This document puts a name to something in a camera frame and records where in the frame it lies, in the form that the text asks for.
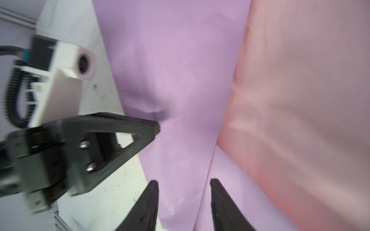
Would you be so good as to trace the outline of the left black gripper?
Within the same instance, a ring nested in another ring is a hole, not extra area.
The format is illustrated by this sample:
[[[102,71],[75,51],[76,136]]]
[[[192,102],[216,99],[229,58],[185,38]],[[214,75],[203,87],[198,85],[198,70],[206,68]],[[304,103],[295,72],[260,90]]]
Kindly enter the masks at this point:
[[[95,113],[9,133],[1,141],[1,197],[22,193],[30,213],[94,189],[160,132],[157,121]]]

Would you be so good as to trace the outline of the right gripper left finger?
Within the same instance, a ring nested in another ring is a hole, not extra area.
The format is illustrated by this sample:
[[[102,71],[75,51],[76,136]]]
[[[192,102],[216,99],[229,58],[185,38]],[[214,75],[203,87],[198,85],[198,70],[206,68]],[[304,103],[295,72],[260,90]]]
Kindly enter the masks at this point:
[[[116,231],[155,231],[159,206],[159,184],[151,180]]]

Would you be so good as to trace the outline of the pink purple wrapping paper sheet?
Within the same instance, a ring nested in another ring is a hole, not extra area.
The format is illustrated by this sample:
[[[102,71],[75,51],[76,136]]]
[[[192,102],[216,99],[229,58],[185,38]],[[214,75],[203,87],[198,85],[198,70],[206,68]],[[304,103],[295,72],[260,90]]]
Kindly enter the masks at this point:
[[[369,230],[369,1],[252,1],[219,144],[299,228]]]

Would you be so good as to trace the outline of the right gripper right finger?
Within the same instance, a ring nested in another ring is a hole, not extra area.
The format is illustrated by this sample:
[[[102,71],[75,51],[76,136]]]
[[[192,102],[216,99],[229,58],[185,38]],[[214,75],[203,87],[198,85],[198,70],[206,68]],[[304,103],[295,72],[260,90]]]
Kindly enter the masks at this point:
[[[211,209],[215,231],[255,231],[218,179],[211,179]]]

